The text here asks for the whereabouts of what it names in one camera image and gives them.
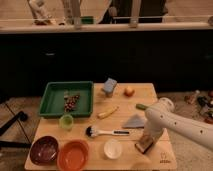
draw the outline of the green cup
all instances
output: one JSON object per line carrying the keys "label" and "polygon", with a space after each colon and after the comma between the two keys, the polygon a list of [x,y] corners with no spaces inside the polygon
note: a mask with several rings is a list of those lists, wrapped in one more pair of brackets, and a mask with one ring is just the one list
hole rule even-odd
{"label": "green cup", "polygon": [[59,126],[67,131],[70,131],[73,126],[73,117],[70,114],[64,114],[59,119]]}

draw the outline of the table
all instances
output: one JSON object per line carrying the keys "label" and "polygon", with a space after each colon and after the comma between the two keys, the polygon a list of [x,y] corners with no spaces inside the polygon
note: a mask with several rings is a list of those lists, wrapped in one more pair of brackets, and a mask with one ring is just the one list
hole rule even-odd
{"label": "table", "polygon": [[[123,95],[124,88],[131,86],[135,89],[132,97]],[[144,117],[144,111],[135,108],[136,103],[151,105],[157,100],[155,89],[151,83],[119,83],[117,84],[112,98],[106,97],[101,91],[103,84],[94,86],[93,113],[89,118],[75,118],[74,126],[70,132],[62,130],[58,126],[58,119],[41,118],[38,125],[34,141],[46,135],[54,136],[59,146],[73,139],[83,139],[89,145],[89,160],[85,170],[160,170],[176,169],[177,163],[172,150],[167,131],[165,130],[159,141],[145,154],[141,154],[134,146],[142,135],[143,129],[129,129],[130,136],[110,136],[102,135],[89,138],[85,135],[85,130],[90,125],[97,125],[103,130],[121,129],[132,115],[138,114]],[[119,109],[105,119],[98,119],[97,114],[105,111],[109,107],[119,106]],[[123,147],[123,152],[117,160],[110,160],[104,155],[104,143],[110,139],[119,140]],[[27,157],[25,163],[26,170],[57,170],[56,163],[51,166],[37,166]]]}

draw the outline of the green tray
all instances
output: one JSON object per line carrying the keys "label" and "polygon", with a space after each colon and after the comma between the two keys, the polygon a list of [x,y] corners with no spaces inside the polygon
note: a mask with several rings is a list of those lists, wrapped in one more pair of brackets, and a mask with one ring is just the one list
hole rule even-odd
{"label": "green tray", "polygon": [[83,16],[81,17],[81,22],[83,24],[94,24],[93,16]]}
{"label": "green tray", "polygon": [[89,117],[93,111],[92,81],[79,82],[49,82],[41,100],[39,116],[44,118],[59,118],[64,114],[64,92],[69,95],[80,94],[76,110],[69,112],[73,117]]}

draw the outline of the orange bowl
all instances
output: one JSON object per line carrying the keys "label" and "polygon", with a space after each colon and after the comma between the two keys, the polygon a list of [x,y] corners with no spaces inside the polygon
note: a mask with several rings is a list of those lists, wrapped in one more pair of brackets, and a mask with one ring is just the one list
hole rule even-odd
{"label": "orange bowl", "polygon": [[88,160],[88,153],[86,141],[72,140],[59,150],[57,166],[61,171],[80,171]]}

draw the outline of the toy food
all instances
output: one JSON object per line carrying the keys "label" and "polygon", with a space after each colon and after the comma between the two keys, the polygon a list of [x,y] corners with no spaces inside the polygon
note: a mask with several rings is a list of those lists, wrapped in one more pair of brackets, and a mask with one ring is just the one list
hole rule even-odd
{"label": "toy food", "polygon": [[130,87],[130,86],[127,86],[125,89],[124,89],[124,94],[128,97],[132,96],[133,94],[135,93],[135,90]]}
{"label": "toy food", "polygon": [[76,108],[76,103],[80,98],[80,94],[76,94],[74,96],[67,97],[66,102],[64,104],[64,109],[67,112],[73,111]]}

